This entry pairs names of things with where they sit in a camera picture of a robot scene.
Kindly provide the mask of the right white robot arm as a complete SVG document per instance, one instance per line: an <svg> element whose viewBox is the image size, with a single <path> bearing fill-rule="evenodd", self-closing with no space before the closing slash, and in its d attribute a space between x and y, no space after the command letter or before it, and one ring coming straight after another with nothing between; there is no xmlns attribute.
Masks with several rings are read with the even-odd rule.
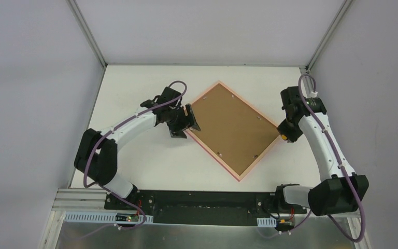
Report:
<svg viewBox="0 0 398 249"><path fill-rule="evenodd" d="M315 157L320 183L315 187L287 184L277 187L274 208L282 213L299 205L316 216L355 212L368 190L365 175L357 175L331 133L326 108L320 98L305 98L297 86L280 93L286 117L277 130L283 140L296 142L304 135Z"/></svg>

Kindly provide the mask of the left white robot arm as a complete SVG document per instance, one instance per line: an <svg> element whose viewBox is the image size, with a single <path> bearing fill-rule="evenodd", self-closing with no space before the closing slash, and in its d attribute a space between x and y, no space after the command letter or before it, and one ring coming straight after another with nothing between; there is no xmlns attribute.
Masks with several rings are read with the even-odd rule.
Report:
<svg viewBox="0 0 398 249"><path fill-rule="evenodd" d="M187 136L185 130L200 131L191 104L182 105L184 93L167 86L151 100L140 104L137 112L128 119L101 131L87 129L81 138L74 160L76 170L84 180L118 195L117 202L125 210L137 204L137 187L118 173L118 152L132 139L161 123L168 126L172 138Z"/></svg>

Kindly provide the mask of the pink wooden photo frame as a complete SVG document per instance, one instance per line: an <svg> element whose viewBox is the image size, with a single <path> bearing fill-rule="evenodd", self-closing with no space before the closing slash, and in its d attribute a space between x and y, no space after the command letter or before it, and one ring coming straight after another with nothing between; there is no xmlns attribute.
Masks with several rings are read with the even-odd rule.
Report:
<svg viewBox="0 0 398 249"><path fill-rule="evenodd" d="M191 106L201 130L187 134L237 181L280 141L277 124L221 81Z"/></svg>

